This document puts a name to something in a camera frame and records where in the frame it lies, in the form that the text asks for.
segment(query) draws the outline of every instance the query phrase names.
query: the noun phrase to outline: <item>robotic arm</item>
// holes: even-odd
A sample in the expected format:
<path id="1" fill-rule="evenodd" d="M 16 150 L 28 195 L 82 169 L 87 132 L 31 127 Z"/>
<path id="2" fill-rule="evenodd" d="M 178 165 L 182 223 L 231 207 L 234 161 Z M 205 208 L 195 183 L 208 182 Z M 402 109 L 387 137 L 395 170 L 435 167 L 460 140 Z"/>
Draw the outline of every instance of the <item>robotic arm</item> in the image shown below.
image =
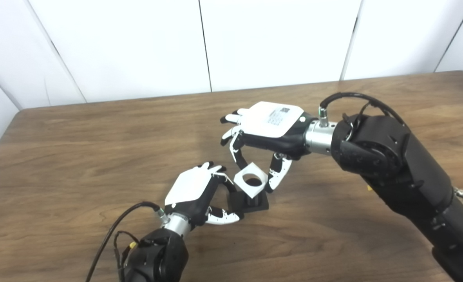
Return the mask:
<path id="1" fill-rule="evenodd" d="M 165 198 L 165 212 L 158 205 L 142 202 L 122 214 L 110 228 L 92 263 L 86 282 L 90 281 L 96 263 L 115 227 L 132 210 L 140 206 L 153 208 L 162 225 L 138 240 L 129 232 L 119 231 L 115 236 L 114 250 L 120 282 L 178 282 L 188 261 L 184 240 L 197 226 L 205 223 L 222 225 L 244 218 L 241 212 L 230 212 L 210 206 L 210 201 L 220 184 L 230 193 L 237 189 L 224 173 L 224 166 L 206 162 L 179 175 Z M 133 239 L 120 255 L 117 249 L 119 234 Z"/>
<path id="2" fill-rule="evenodd" d="M 327 106 L 339 98 L 367 100 L 353 116 L 328 121 Z M 366 107 L 383 116 L 367 116 Z M 337 93 L 323 100 L 319 118 L 299 107 L 259 102 L 221 119 L 237 126 L 222 138 L 239 167 L 242 146 L 272 150 L 271 192 L 287 174 L 290 161 L 312 152 L 331 155 L 344 170 L 360 175 L 394 212 L 407 217 L 434 246 L 432 254 L 456 282 L 463 282 L 463 191 L 384 103 L 360 93 Z"/>

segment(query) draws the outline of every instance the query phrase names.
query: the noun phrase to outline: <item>label sticker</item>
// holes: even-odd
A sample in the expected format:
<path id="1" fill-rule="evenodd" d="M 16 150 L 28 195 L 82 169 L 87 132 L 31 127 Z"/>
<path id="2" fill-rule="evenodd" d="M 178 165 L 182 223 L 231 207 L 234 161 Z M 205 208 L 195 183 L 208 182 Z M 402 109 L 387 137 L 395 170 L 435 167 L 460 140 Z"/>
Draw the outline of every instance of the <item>label sticker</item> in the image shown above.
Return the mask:
<path id="1" fill-rule="evenodd" d="M 284 120 L 286 114 L 289 112 L 289 108 L 286 107 L 278 107 L 274 111 L 269 114 L 267 123 L 271 125 L 279 125 L 282 120 Z"/>

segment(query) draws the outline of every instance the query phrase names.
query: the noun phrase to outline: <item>black cable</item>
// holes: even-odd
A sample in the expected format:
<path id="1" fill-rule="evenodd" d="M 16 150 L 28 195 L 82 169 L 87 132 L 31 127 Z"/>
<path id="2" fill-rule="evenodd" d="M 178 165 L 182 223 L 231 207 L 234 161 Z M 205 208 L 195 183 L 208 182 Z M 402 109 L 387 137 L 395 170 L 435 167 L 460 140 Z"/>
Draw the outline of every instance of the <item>black cable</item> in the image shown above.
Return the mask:
<path id="1" fill-rule="evenodd" d="M 360 99 L 364 99 L 364 100 L 367 100 L 369 102 L 371 102 L 371 105 L 375 105 L 376 107 L 379 107 L 383 112 L 388 112 L 390 113 L 401 125 L 403 126 L 407 126 L 405 123 L 404 123 L 404 120 L 400 117 L 399 114 L 397 114 L 391 107 L 389 107 L 387 104 L 381 102 L 380 100 L 376 99 L 376 98 L 373 98 L 369 95 L 365 95 L 365 94 L 362 94 L 362 93 L 356 93 L 356 92 L 339 92 L 339 93 L 334 93 L 330 96 L 328 96 L 327 98 L 325 98 L 324 100 L 322 100 L 322 102 L 320 103 L 320 107 L 321 108 L 324 108 L 326 109 L 327 106 L 335 101 L 335 100 L 338 100 L 338 99 L 341 99 L 341 98 L 345 98 L 345 97 L 353 97 L 353 98 L 360 98 Z"/>
<path id="2" fill-rule="evenodd" d="M 106 233 L 106 236 L 101 243 L 101 246 L 99 247 L 98 252 L 96 253 L 96 256 L 94 257 L 94 260 L 92 261 L 92 265 L 90 266 L 89 273 L 87 274 L 87 278 L 85 282 L 90 282 L 90 279 L 92 278 L 92 274 L 94 273 L 94 269 L 96 268 L 96 265 L 98 264 L 99 257 L 101 256 L 101 253 L 103 252 L 104 248 L 106 247 L 106 244 L 110 240 L 111 235 L 113 234 L 113 231 L 115 228 L 117 228 L 118 224 L 126 217 L 129 213 L 131 213 L 133 210 L 140 208 L 140 207 L 151 207 L 153 211 L 158 211 L 160 207 L 157 204 L 154 204 L 152 202 L 141 202 L 133 205 L 132 207 L 129 207 L 124 213 L 122 213 L 117 220 L 112 224 L 110 227 L 110 230 Z"/>
<path id="3" fill-rule="evenodd" d="M 124 265 L 123 262 L 120 259 L 120 252 L 118 251 L 118 245 L 117 245 L 117 239 L 120 234 L 126 234 L 131 237 L 131 239 L 136 242 L 136 244 L 139 244 L 139 240 L 136 238 L 136 236 L 132 235 L 131 233 L 127 231 L 120 230 L 115 234 L 115 237 L 113 238 L 113 252 L 115 252 L 115 259 L 117 260 L 117 271 L 118 271 L 118 279 L 120 282 L 125 282 L 125 274 L 124 274 Z"/>

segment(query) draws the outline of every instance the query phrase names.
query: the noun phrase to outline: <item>black stand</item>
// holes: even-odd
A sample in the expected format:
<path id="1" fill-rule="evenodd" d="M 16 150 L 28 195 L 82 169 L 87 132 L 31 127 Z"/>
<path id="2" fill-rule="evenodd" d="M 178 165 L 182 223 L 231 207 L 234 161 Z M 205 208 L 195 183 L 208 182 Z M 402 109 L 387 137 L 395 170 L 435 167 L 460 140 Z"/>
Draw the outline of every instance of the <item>black stand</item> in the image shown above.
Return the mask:
<path id="1" fill-rule="evenodd" d="M 247 184 L 253 185 L 255 179 L 249 179 Z M 268 210 L 268 198 L 263 190 L 254 198 L 249 197 L 244 191 L 237 191 L 228 195 L 228 207 L 232 212 L 255 212 Z"/>

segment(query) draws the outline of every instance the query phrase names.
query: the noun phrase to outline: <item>white robotic hand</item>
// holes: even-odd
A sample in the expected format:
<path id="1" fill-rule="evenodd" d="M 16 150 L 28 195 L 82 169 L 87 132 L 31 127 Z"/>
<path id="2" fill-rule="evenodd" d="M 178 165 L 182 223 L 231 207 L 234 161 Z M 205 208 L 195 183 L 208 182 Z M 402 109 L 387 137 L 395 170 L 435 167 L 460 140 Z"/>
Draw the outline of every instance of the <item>white robotic hand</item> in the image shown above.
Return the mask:
<path id="1" fill-rule="evenodd" d="M 221 138 L 221 145 L 230 142 L 230 152 L 240 169 L 248 164 L 241 148 L 251 146 L 273 151 L 268 183 L 264 186 L 271 193 L 283 180 L 291 162 L 310 153 L 305 145 L 305 131 L 315 117 L 297 106 L 259 102 L 249 109 L 238 109 L 221 118 L 221 123 L 237 126 Z"/>
<path id="2" fill-rule="evenodd" d="M 224 173 L 226 168 L 212 166 L 213 162 L 206 162 L 179 175 L 165 198 L 165 212 L 169 218 L 176 214 L 175 221 L 188 222 L 191 229 L 204 223 L 228 224 L 244 218 L 243 213 L 210 206 L 219 184 L 224 184 L 230 193 L 237 191 Z"/>

